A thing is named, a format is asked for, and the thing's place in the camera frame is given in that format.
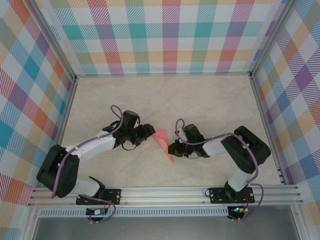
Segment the vent grille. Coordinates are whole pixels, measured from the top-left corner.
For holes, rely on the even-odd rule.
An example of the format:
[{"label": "vent grille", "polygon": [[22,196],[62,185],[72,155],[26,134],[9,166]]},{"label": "vent grille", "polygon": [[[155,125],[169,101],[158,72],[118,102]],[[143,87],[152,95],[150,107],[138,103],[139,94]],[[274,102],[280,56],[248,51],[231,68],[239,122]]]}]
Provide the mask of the vent grille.
[{"label": "vent grille", "polygon": [[[209,217],[227,216],[228,207],[117,207],[114,217]],[[86,208],[42,208],[41,218],[86,218]]]}]

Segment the pink paper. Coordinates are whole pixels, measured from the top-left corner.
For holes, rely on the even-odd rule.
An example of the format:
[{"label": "pink paper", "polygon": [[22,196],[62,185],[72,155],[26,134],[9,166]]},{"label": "pink paper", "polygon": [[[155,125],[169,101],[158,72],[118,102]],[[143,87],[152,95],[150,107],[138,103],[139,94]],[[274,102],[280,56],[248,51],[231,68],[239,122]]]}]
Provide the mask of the pink paper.
[{"label": "pink paper", "polygon": [[168,154],[168,146],[169,146],[169,140],[167,135],[167,130],[161,129],[155,132],[153,135],[156,142],[160,145],[162,150],[165,152],[165,154],[168,156],[168,158],[174,163],[174,159],[171,154]]}]

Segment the colorful plaid pattern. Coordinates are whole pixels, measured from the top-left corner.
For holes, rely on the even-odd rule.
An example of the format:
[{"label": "colorful plaid pattern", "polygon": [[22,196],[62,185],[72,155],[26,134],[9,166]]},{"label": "colorful plaid pattern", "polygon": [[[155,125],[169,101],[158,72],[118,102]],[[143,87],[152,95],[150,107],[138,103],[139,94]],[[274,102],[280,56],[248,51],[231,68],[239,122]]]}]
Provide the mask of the colorful plaid pattern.
[{"label": "colorful plaid pattern", "polygon": [[291,184],[320,236],[320,1],[300,0],[256,84]]},{"label": "colorful plaid pattern", "polygon": [[282,11],[284,10],[285,8],[285,5],[287,3],[288,0],[281,0],[281,3],[278,7],[278,9],[276,10],[276,13],[275,15],[273,16],[273,19],[268,27],[268,30],[265,32],[264,34],[264,37],[259,45],[259,48],[258,48],[258,51],[256,51],[255,55],[254,55],[254,58],[253,58],[253,61],[249,67],[249,72],[252,72],[256,62],[257,62],[257,59],[258,57],[260,56],[260,53],[262,51],[262,49],[265,47],[266,43],[268,42],[269,40],[269,36],[270,34],[272,33],[272,31],[274,30],[274,27],[276,25],[276,22],[278,21],[279,17],[281,16],[281,13]]},{"label": "colorful plaid pattern", "polygon": [[0,6],[0,239],[15,240],[72,80],[23,0]]},{"label": "colorful plaid pattern", "polygon": [[280,2],[50,0],[52,16],[41,1],[75,72],[82,69],[85,75],[247,72],[253,46],[265,35],[263,24],[273,17],[269,10]]}]

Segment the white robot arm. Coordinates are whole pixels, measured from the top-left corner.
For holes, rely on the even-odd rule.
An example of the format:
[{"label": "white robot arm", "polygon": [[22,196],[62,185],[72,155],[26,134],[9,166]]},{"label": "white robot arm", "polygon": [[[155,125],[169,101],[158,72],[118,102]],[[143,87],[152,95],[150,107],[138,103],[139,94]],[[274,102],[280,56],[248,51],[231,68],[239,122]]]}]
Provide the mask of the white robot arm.
[{"label": "white robot arm", "polygon": [[168,153],[177,157],[189,157],[192,153],[203,158],[220,153],[230,154],[237,166],[224,185],[225,195],[230,201],[236,200],[248,183],[257,177],[256,169],[271,155],[269,147],[244,126],[232,133],[205,139],[194,124],[182,129],[177,129],[176,124],[175,134],[178,139],[168,147]]},{"label": "white robot arm", "polygon": [[123,144],[126,141],[137,147],[155,133],[150,124],[140,124],[140,117],[135,112],[126,110],[122,114],[120,110],[120,113],[121,117],[115,113],[120,120],[103,128],[94,137],[67,147],[57,144],[49,150],[36,179],[52,191],[52,198],[73,193],[101,199],[105,186],[93,177],[78,177],[79,166],[120,145],[125,149]]}]

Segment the black mounting plate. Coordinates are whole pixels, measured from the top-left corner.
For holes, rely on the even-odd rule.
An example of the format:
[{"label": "black mounting plate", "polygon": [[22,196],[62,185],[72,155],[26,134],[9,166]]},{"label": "black mounting plate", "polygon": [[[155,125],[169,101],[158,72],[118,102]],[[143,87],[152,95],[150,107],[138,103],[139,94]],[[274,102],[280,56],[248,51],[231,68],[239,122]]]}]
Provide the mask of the black mounting plate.
[{"label": "black mounting plate", "polygon": [[208,191],[211,204],[246,204],[247,199],[244,196],[248,198],[249,204],[253,204],[255,202],[255,196],[253,195],[254,192],[251,187],[244,188],[242,193],[236,198],[235,201],[231,201],[228,198],[228,196],[225,194],[224,187],[211,187],[208,189]]},{"label": "black mounting plate", "polygon": [[[107,200],[112,202],[114,205],[120,204],[121,199],[121,189],[105,189],[103,200]],[[76,205],[103,205],[104,203],[101,201],[91,200],[84,196],[80,196],[75,201]]]}]

